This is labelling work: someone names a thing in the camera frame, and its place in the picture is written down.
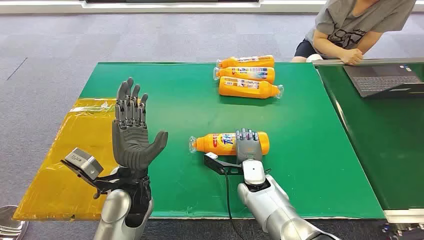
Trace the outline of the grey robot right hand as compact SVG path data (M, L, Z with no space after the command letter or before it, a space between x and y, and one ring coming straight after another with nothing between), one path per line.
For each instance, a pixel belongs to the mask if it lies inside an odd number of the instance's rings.
M235 132L236 163L246 160L263 161L262 146L258 132L251 129L236 130Z

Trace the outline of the person's right hand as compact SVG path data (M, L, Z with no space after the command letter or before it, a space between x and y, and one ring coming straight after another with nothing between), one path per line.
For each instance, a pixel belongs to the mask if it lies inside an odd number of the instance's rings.
M346 65L357 65L363 60L363 53L358 48L343 49L339 58Z

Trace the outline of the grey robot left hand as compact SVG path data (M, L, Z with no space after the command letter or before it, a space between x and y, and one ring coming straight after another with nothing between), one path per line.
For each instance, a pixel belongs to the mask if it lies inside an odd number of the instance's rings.
M169 133L160 131L149 142L146 122L148 94L139 96L141 86L132 77L123 81L116 94L112 122L112 147L115 161L122 167L144 171L164 150Z

